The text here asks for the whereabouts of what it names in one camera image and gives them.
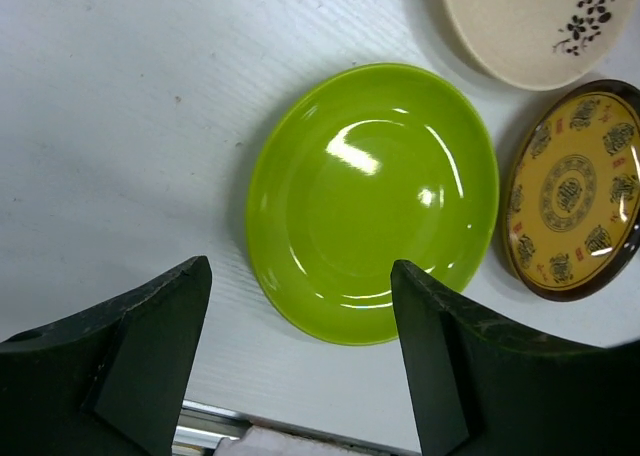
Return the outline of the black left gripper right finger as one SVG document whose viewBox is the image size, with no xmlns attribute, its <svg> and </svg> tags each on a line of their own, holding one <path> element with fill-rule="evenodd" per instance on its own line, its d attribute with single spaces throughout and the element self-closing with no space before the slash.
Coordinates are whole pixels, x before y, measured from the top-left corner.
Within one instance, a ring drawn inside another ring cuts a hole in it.
<svg viewBox="0 0 640 456">
<path fill-rule="evenodd" d="M 511 320 L 407 260 L 392 302 L 425 455 L 635 455 L 639 345 L 598 348 Z"/>
</svg>

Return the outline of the lime green plate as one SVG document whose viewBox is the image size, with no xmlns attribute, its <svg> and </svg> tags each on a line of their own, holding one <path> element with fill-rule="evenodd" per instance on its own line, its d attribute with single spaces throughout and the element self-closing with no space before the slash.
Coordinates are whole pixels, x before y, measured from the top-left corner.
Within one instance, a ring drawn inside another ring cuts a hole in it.
<svg viewBox="0 0 640 456">
<path fill-rule="evenodd" d="M 397 336 L 393 264 L 464 289 L 498 202 L 493 143 L 455 86 L 412 65 L 359 66 L 308 90 L 266 139 L 246 201 L 248 257 L 295 328 L 386 343 Z"/>
</svg>

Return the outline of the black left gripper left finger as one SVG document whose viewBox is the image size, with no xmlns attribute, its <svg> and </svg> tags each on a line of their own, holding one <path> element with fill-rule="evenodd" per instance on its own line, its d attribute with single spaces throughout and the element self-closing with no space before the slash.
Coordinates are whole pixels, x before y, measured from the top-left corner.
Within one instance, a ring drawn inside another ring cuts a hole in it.
<svg viewBox="0 0 640 456">
<path fill-rule="evenodd" d="M 171 454 L 211 284 L 192 257 L 2 341 L 2 454 Z"/>
</svg>

